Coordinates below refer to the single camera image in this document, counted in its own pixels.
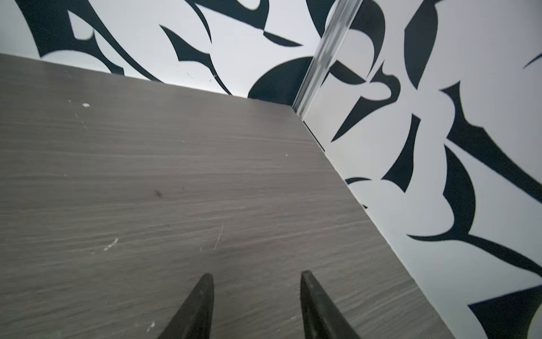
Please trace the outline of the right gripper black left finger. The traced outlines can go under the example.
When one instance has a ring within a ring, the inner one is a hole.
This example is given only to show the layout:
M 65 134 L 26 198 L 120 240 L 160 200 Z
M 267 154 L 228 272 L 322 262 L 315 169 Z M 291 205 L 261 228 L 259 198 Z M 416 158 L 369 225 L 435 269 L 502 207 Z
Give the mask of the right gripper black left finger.
M 205 273 L 158 338 L 209 339 L 213 321 L 214 300 L 213 275 Z

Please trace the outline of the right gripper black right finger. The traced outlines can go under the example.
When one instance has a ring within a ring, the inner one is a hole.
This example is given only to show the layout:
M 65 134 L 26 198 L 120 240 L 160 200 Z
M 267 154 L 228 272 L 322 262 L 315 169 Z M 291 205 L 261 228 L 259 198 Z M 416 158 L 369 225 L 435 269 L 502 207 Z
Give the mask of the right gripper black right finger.
M 361 338 L 309 270 L 301 273 L 300 302 L 305 338 Z

